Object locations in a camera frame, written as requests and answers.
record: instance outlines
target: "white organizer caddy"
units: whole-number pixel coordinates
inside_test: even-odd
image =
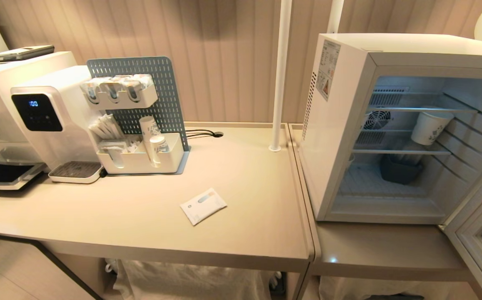
[[[85,97],[89,107],[93,110],[128,110],[132,108],[149,108],[157,101],[157,92],[155,85],[150,85],[142,91],[136,91],[136,98],[134,99],[123,86],[119,83],[113,83],[117,92],[117,97],[113,98],[109,93],[101,91],[100,87],[96,87],[96,99],[92,99],[86,93],[82,93]]]
[[[109,174],[175,173],[184,154],[182,139],[179,133],[163,133],[163,135],[170,151],[157,154],[161,161],[157,167],[150,161],[143,143],[139,144],[136,152],[121,153],[121,165],[116,165],[111,156],[105,152],[97,152],[98,159]]]

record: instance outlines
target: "drip tray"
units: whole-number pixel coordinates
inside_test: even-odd
[[[45,167],[44,163],[0,162],[0,190],[19,190]]]

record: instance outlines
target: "mini fridge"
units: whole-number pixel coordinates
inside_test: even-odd
[[[318,221],[446,224],[482,184],[482,42],[321,34],[300,159]]]

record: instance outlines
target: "dark gray container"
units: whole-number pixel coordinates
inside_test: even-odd
[[[380,163],[382,178],[388,182],[410,184],[422,171],[422,164],[402,165],[393,162],[389,154],[385,154]]]

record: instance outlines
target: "power cord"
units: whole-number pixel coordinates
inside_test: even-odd
[[[214,131],[210,131],[210,130],[207,130],[207,129],[186,130],[186,133],[192,133],[192,132],[195,132],[195,133],[191,134],[191,135],[187,135],[187,138],[197,137],[197,136],[204,137],[204,135],[208,135],[208,136],[214,137],[214,138],[220,138],[224,135],[224,133],[222,133],[220,131],[214,132]]]

